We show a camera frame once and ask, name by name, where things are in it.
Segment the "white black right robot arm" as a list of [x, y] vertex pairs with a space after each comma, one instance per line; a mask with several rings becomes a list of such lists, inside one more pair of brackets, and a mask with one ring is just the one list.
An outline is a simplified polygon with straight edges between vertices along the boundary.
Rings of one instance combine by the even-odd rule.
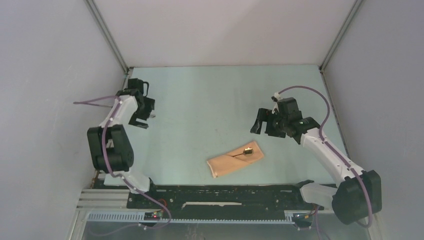
[[330, 187], [312, 180], [300, 182], [299, 190], [290, 196], [295, 208], [304, 209], [315, 204], [331, 209], [345, 225], [371, 218], [382, 210], [380, 175], [374, 170], [365, 171], [344, 155], [312, 117], [302, 118], [299, 110], [281, 114], [259, 108], [250, 132], [260, 134], [263, 123], [266, 123], [265, 134], [268, 136], [290, 137], [309, 150], [335, 183], [334, 187]]

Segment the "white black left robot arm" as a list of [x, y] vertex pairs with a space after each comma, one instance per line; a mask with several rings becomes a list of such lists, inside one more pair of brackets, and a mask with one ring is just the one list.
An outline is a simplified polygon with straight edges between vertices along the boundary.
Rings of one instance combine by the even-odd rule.
[[87, 130], [92, 164], [96, 170], [121, 179], [131, 192], [141, 192], [138, 201], [145, 208], [153, 208], [158, 194], [150, 190], [150, 178], [134, 169], [135, 153], [126, 127], [146, 130], [155, 101], [137, 88], [120, 90], [112, 99], [114, 103], [107, 117]]

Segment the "peach cloth napkin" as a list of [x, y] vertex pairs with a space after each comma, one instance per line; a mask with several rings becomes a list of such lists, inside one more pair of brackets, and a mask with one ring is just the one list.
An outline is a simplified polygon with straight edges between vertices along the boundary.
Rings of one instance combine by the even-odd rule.
[[[242, 153], [245, 148], [253, 148], [254, 153], [251, 156], [233, 157], [236, 154]], [[230, 152], [210, 158], [206, 161], [206, 163], [211, 171], [212, 177], [216, 179], [256, 163], [264, 157], [265, 155], [257, 142], [251, 141]]]

